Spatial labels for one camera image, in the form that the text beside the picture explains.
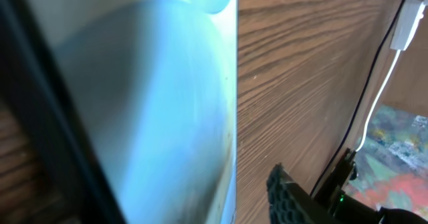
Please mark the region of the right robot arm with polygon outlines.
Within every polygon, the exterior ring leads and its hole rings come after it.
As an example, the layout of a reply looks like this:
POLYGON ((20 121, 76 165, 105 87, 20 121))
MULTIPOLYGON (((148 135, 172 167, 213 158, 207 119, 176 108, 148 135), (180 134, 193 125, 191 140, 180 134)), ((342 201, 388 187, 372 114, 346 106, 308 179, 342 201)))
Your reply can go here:
POLYGON ((356 176, 356 151, 346 149, 314 197, 306 193, 278 163, 267 178, 267 199, 272 224, 427 224, 404 209, 378 211, 347 195, 343 186, 356 176))

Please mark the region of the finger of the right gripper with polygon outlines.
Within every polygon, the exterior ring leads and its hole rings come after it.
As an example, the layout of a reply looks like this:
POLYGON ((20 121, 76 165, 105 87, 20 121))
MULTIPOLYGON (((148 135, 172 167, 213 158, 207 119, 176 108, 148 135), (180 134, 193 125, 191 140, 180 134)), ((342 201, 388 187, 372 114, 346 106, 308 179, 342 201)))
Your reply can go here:
POLYGON ((266 182, 271 224, 334 224, 335 220, 278 163, 266 182))

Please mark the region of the Samsung Galaxy smartphone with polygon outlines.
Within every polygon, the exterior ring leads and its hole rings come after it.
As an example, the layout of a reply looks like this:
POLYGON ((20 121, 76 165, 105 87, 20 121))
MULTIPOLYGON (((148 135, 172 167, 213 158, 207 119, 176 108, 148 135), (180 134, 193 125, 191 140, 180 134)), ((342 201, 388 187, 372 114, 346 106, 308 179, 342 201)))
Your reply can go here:
POLYGON ((1 0, 1 95, 75 222, 235 222, 237 10, 1 0))

